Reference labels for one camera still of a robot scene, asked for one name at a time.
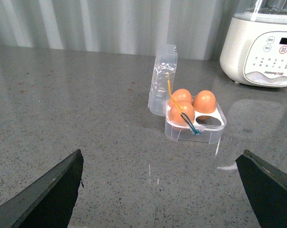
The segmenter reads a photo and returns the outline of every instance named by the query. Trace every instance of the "brown egg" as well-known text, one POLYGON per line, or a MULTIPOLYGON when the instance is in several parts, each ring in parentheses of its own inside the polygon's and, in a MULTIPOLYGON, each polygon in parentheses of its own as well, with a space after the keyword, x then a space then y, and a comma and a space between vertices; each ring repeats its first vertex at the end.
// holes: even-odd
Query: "brown egg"
MULTIPOLYGON (((179 101, 177 102, 179 107, 181 108, 183 113, 186 113, 187 116, 190 118, 191 122, 194 122, 194 108, 191 105, 191 103, 187 101, 179 101)), ((181 117, 180 112, 178 111, 177 106, 174 104, 169 112, 169 120, 171 120, 173 123, 187 126, 187 123, 184 121, 184 119, 181 117)))
MULTIPOLYGON (((216 110, 216 98, 209 90, 199 92, 193 101, 193 108, 200 113, 213 113, 216 110)), ((207 120, 208 116, 198 117, 200 120, 207 120)))
MULTIPOLYGON (((176 102, 187 101, 189 103, 192 103, 191 93, 186 89, 178 89, 172 94, 172 96, 176 102)), ((172 98, 170 98, 169 106, 172 107, 173 104, 174 104, 174 102, 173 102, 172 98)))

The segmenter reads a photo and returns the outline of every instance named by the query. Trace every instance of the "open lid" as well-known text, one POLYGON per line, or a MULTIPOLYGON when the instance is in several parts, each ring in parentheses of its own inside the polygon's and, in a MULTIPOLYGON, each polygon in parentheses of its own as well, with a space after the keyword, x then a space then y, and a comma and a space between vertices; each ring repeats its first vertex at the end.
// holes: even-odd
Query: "open lid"
POLYGON ((176 45, 161 46, 156 53, 148 107, 159 116, 165 116, 165 103, 169 100, 168 74, 170 75, 171 90, 177 65, 176 45))

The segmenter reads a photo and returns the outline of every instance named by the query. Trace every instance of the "clear plastic tray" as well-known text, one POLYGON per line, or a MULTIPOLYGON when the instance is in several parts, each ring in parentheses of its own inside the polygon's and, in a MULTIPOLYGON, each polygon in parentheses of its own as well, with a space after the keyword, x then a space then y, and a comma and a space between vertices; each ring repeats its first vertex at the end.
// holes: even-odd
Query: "clear plastic tray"
POLYGON ((180 126, 170 121, 168 118, 169 111, 170 107, 167 105, 164 133, 172 140, 187 140, 215 144, 219 141, 227 124, 224 113, 218 103, 216 105, 216 110, 213 113, 203 114, 195 111, 193 125, 196 130, 201 132, 201 134, 197 135, 193 134, 193 131, 189 126, 180 126), (199 116, 210 116, 211 118, 206 121, 199 121, 197 120, 197 117, 199 116))

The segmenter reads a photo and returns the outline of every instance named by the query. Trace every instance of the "kitchen appliance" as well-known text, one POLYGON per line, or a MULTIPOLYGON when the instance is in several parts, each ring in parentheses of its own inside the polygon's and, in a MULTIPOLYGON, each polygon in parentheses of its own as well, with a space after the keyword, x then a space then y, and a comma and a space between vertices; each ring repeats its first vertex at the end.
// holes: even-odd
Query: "kitchen appliance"
POLYGON ((236 83, 287 86, 287 0, 239 0, 220 65, 236 83))

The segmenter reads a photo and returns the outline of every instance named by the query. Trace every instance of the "curtain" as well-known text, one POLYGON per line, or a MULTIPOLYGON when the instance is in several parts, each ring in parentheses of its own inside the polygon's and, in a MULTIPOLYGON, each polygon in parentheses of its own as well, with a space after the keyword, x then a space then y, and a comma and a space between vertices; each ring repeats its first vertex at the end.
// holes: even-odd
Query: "curtain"
POLYGON ((0 45, 219 59, 234 0, 0 0, 0 45))

